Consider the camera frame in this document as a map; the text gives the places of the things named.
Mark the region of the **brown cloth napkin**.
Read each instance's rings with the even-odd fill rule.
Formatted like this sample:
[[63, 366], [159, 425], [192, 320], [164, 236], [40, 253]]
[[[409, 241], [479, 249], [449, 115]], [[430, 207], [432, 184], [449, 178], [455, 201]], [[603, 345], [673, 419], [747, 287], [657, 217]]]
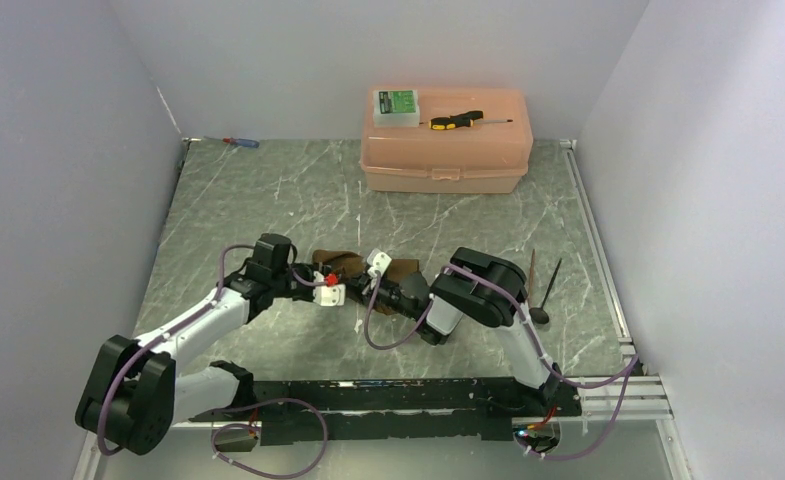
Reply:
[[[359, 273], [366, 272], [367, 270], [364, 257], [352, 251], [332, 251], [318, 249], [312, 253], [312, 263], [324, 265], [325, 268], [331, 273], [336, 273], [340, 282], [346, 286], [347, 297], [348, 280]], [[393, 281], [400, 281], [407, 275], [416, 271], [420, 271], [418, 260], [392, 259], [391, 265], [383, 277], [387, 277], [389, 280]]]

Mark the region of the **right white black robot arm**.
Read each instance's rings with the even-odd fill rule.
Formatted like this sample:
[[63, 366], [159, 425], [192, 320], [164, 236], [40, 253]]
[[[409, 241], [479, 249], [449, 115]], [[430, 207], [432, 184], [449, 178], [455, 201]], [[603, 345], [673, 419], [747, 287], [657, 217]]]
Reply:
[[542, 415], [558, 399], [560, 370], [541, 345], [527, 303], [527, 276], [515, 263], [458, 248], [432, 281], [418, 269], [396, 274], [395, 262], [373, 251], [359, 273], [346, 274], [347, 294], [370, 312], [415, 322], [414, 334], [430, 345], [445, 343], [464, 318], [493, 331], [525, 411]]

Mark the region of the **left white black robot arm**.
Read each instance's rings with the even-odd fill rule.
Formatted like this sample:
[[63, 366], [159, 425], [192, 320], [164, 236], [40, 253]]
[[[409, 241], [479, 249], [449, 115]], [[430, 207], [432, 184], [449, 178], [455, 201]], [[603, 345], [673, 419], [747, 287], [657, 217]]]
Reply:
[[319, 264], [295, 262], [297, 249], [289, 238], [263, 234], [242, 265], [228, 271], [226, 257], [237, 248], [222, 250], [215, 287], [189, 310], [135, 338], [115, 335], [100, 347], [75, 422], [95, 434], [102, 454], [144, 455], [172, 425], [207, 412], [247, 417], [258, 401], [250, 371], [229, 361], [191, 375], [180, 370], [278, 299], [343, 305], [346, 290], [339, 276]]

